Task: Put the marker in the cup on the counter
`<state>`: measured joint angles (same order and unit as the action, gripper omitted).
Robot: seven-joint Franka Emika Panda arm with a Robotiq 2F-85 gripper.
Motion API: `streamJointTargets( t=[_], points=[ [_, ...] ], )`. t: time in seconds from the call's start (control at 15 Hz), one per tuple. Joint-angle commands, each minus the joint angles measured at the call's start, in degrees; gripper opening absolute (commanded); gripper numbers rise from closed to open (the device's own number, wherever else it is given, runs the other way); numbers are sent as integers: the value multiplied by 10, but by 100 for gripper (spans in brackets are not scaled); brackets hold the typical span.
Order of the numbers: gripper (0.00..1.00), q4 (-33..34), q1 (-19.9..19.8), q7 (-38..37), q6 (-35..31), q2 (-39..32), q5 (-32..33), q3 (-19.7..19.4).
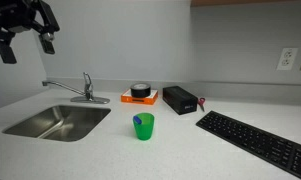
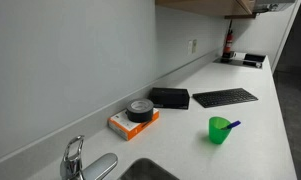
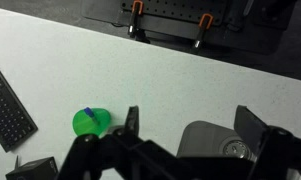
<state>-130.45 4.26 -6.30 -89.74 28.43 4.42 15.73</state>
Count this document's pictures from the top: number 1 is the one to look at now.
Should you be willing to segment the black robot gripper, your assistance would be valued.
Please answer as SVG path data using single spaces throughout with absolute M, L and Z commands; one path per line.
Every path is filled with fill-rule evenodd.
M 0 0 L 0 55 L 5 64 L 16 64 L 10 47 L 16 33 L 34 29 L 43 50 L 54 54 L 54 33 L 60 30 L 51 7 L 43 0 Z

